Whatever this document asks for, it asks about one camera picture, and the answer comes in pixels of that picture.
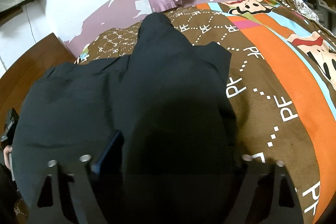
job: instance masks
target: person's finger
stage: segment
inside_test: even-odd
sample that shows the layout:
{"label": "person's finger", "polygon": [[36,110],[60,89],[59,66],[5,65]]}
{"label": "person's finger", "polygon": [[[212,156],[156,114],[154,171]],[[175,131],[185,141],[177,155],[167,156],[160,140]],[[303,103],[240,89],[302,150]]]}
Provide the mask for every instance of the person's finger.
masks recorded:
{"label": "person's finger", "polygon": [[5,160],[5,166],[8,168],[8,169],[11,169],[11,164],[9,162],[9,154],[12,152],[13,148],[9,145],[7,145],[5,147],[5,149],[3,150],[3,157],[4,157],[4,160]]}

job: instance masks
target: bedsheet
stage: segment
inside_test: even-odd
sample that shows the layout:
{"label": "bedsheet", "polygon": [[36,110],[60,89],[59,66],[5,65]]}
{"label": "bedsheet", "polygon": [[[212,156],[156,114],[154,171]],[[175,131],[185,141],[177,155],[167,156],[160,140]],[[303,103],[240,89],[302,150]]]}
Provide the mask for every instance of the bedsheet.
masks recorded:
{"label": "bedsheet", "polygon": [[[197,47],[212,41],[232,53],[226,95],[238,124],[237,146],[256,160],[283,160],[305,224],[336,191],[336,38],[296,11],[291,0],[238,0],[165,14]],[[132,54],[140,22],[111,29],[77,59]]]}

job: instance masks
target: metal bolt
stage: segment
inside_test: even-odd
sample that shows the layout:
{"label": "metal bolt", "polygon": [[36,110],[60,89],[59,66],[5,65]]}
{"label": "metal bolt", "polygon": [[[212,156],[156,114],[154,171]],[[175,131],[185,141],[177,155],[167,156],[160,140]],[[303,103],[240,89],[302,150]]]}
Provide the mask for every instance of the metal bolt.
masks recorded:
{"label": "metal bolt", "polygon": [[51,160],[48,162],[48,167],[53,167],[57,164],[57,161],[56,160]]}
{"label": "metal bolt", "polygon": [[285,163],[282,160],[277,160],[277,166],[283,167]]}
{"label": "metal bolt", "polygon": [[252,156],[250,156],[250,155],[242,155],[242,157],[241,157],[243,160],[245,160],[245,161],[253,161],[253,158],[252,158]]}
{"label": "metal bolt", "polygon": [[79,158],[79,160],[81,162],[86,162],[86,161],[89,161],[91,159],[91,156],[90,155],[83,155]]}

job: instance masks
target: cartoon monkey face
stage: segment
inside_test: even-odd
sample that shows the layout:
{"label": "cartoon monkey face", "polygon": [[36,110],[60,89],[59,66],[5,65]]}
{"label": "cartoon monkey face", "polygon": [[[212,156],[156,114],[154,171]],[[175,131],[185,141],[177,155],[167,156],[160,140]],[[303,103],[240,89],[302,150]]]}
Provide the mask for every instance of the cartoon monkey face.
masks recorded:
{"label": "cartoon monkey face", "polygon": [[324,76],[336,87],[336,52],[329,48],[323,37],[313,32],[309,37],[292,34],[288,41],[297,46],[318,66]]}
{"label": "cartoon monkey face", "polygon": [[223,4],[229,6],[229,14],[232,15],[242,15],[249,12],[251,15],[259,13],[269,13],[275,7],[267,4],[261,4],[263,0],[238,0],[238,1],[227,1]]}

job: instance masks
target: black clothing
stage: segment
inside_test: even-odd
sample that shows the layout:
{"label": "black clothing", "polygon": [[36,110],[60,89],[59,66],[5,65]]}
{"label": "black clothing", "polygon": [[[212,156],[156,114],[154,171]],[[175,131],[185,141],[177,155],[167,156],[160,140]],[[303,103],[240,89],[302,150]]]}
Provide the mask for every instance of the black clothing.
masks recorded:
{"label": "black clothing", "polygon": [[5,224],[16,223],[14,205],[18,194],[11,178],[8,168],[0,164],[0,223]]}
{"label": "black clothing", "polygon": [[48,161],[99,156],[92,143],[118,130],[125,222],[219,221],[236,132],[226,97],[230,58],[215,42],[193,47],[154,13],[142,22],[131,56],[48,70],[26,97],[13,141],[27,205]]}

